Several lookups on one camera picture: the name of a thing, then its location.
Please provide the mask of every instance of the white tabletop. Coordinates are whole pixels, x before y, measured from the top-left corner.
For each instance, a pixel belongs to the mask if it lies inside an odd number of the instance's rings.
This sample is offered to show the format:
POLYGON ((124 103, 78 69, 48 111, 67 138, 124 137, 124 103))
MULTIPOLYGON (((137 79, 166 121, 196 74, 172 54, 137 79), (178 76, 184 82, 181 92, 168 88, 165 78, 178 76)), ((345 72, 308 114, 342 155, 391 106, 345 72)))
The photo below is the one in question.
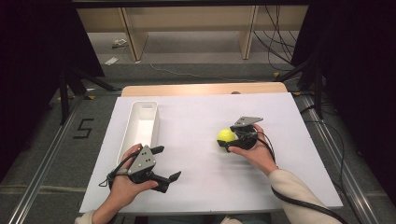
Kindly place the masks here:
POLYGON ((166 193, 148 190, 139 194, 122 213, 154 216, 281 209, 266 176, 245 159, 218 146, 217 133, 242 116, 263 118, 258 124, 274 146, 279 168, 299 176, 325 205, 342 206, 289 93, 148 96, 117 100, 81 213, 98 208, 109 193, 108 188, 98 184, 116 167, 135 101, 158 102, 158 145, 165 149, 155 155, 154 173, 168 177, 181 171, 181 176, 166 193))

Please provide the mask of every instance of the hand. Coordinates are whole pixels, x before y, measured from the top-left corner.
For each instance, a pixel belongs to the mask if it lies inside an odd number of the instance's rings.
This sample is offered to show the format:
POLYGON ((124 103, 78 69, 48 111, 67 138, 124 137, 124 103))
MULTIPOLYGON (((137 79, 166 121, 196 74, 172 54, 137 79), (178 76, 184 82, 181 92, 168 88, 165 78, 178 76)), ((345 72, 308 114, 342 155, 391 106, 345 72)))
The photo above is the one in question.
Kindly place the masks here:
MULTIPOLYGON (((137 144, 129 148, 122 156, 122 160, 136 152, 141 147, 141 144, 137 144)), ((132 165, 132 161, 132 158, 129 159, 121 166, 121 169, 128 169, 132 165)), ((107 223, 121 210, 121 208, 130 204, 137 194, 147 189, 153 189, 157 186, 158 183, 153 180, 149 180, 141 184, 135 184, 127 175, 117 175, 107 199, 93 213, 92 223, 107 223)))
MULTIPOLYGON (((258 137, 266 142, 262 127, 258 124, 253 124, 253 127, 258 133, 258 137)), ((240 147, 229 147, 228 150, 245 157, 252 165, 259 168, 266 175, 278 169, 267 146, 260 141, 257 141, 256 145, 249 150, 244 150, 240 147)))

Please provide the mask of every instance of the tennis ball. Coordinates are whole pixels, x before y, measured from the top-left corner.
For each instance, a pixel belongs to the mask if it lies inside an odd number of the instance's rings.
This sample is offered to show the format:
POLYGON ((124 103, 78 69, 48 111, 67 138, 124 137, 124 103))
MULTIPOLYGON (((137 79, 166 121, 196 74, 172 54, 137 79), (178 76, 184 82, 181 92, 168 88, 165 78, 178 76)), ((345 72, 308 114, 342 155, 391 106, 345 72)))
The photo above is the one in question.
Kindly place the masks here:
POLYGON ((223 129, 218 133, 218 140, 224 142, 231 142, 235 140, 235 133, 231 131, 231 129, 223 129))

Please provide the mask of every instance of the metal strip on floor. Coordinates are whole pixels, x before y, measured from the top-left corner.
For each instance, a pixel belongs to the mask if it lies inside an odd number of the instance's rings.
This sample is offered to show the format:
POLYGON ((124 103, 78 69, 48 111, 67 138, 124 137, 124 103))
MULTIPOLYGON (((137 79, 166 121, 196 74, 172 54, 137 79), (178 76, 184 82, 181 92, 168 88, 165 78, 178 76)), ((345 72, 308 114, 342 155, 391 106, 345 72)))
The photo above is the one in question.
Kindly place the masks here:
MULTIPOLYGON (((311 106, 314 104, 312 98, 305 97, 304 98, 305 106, 311 106)), ((311 109, 309 111, 311 119, 314 121, 321 121, 317 115, 317 113, 311 109)), ((332 138, 331 133, 326 125, 321 125, 319 123, 315 123, 319 134, 321 135, 323 142, 326 145, 326 148, 329 150, 332 160, 336 164, 338 172, 341 170, 341 162, 343 153, 341 149, 335 144, 334 139, 332 138)), ((375 212, 373 207, 370 205, 369 201, 367 200, 366 196, 364 195, 358 181, 350 171, 346 161, 343 161, 343 173, 342 177, 344 180, 344 184, 346 189, 348 190, 350 197, 353 200, 353 203, 356 206, 359 214, 361 215, 361 221, 366 224, 376 224, 379 223, 378 219, 375 216, 375 212)))
POLYGON ((14 212, 11 215, 9 220, 9 224, 21 224, 26 219, 26 216, 35 201, 35 196, 37 195, 41 184, 43 183, 51 165, 56 157, 56 154, 59 151, 59 148, 62 145, 62 141, 64 140, 64 136, 67 133, 71 122, 73 121, 74 116, 76 115, 76 111, 78 107, 81 105, 84 96, 76 96, 73 100, 73 104, 70 108, 69 118, 65 121, 64 125, 62 125, 58 132, 56 133, 54 139, 52 140, 51 145, 43 158, 43 161, 40 163, 37 171, 35 172, 35 176, 24 192, 23 196, 20 198, 17 206, 15 207, 14 212))

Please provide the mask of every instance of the person's left hand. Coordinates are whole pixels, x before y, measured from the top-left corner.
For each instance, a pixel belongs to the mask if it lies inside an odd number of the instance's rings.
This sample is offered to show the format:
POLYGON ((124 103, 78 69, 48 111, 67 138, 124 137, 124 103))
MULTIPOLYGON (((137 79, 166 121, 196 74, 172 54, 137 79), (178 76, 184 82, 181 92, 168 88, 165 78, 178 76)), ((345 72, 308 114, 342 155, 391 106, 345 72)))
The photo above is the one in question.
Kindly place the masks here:
MULTIPOLYGON (((122 160, 136 152, 141 147, 141 144, 137 144, 129 148, 122 156, 122 160)), ((132 158, 129 159, 121 166, 121 169, 129 169, 132 165, 132 161, 132 158)), ((107 199, 93 213, 92 223, 107 223, 121 210, 121 208, 130 204, 137 194, 148 189, 153 189, 157 186, 158 183, 153 180, 136 184, 132 182, 127 175, 117 175, 107 199)))

